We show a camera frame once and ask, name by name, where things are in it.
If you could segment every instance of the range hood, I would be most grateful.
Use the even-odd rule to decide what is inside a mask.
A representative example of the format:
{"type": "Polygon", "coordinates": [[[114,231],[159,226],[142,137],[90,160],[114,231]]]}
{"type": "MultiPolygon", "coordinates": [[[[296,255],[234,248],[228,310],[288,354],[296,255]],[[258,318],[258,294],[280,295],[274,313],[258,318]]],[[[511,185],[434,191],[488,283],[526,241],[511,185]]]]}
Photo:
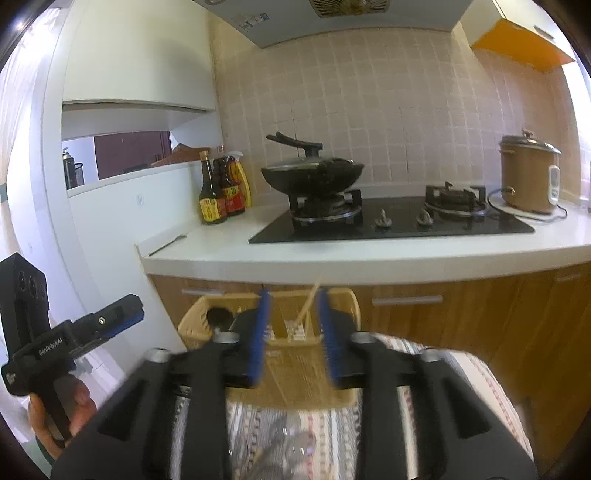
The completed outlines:
{"type": "Polygon", "coordinates": [[[261,48],[317,33],[367,27],[451,31],[472,0],[193,0],[261,48]]]}

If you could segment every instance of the white countertop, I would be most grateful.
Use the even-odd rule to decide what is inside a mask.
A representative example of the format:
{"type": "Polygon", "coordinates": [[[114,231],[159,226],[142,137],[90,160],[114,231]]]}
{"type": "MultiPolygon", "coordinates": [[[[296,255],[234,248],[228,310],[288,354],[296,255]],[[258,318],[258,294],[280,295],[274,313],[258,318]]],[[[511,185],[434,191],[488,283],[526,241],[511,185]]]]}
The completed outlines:
{"type": "Polygon", "coordinates": [[[404,284],[497,277],[591,261],[591,214],[570,204],[566,208],[564,221],[527,220],[535,233],[250,245],[250,237],[286,210],[256,207],[221,225],[192,225],[186,238],[145,254],[142,263],[147,274],[253,283],[404,284]]]}

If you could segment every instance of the wok handle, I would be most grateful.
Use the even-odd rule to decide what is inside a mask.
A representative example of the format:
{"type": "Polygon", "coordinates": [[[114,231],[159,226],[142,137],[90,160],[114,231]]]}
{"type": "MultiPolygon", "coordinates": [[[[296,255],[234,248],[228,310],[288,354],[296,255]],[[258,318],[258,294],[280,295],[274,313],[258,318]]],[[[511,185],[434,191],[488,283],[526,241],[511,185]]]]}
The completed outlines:
{"type": "Polygon", "coordinates": [[[274,142],[289,145],[290,147],[303,148],[304,152],[306,152],[306,157],[319,157],[320,150],[324,148],[324,145],[321,143],[303,142],[302,140],[288,137],[281,132],[277,132],[275,135],[267,135],[267,140],[273,140],[274,142]]]}

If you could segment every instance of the stove burner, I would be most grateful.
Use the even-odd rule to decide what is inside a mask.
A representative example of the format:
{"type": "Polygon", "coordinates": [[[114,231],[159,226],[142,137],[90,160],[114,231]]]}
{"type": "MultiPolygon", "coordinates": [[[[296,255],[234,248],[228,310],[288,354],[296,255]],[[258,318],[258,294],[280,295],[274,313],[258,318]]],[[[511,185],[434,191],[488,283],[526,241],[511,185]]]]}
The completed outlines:
{"type": "Polygon", "coordinates": [[[449,216],[474,217],[490,213],[486,205],[486,187],[470,186],[470,190],[455,190],[448,181],[444,187],[427,186],[425,207],[449,216]]]}
{"type": "Polygon", "coordinates": [[[349,190],[328,198],[308,197],[303,199],[290,196],[290,213],[294,226],[309,223],[335,222],[352,218],[361,212],[361,192],[349,190]]]}

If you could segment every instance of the wok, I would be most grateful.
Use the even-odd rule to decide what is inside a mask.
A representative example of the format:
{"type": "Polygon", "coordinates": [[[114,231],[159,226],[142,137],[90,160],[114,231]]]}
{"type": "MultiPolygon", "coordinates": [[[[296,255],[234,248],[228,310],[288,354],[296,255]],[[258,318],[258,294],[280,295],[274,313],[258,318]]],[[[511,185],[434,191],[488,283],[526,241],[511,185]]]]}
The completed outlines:
{"type": "Polygon", "coordinates": [[[277,132],[269,140],[302,148],[305,158],[296,158],[263,167],[262,175],[269,185],[286,195],[328,198],[348,189],[363,171],[363,164],[337,157],[321,157],[322,143],[304,142],[277,132]]]}

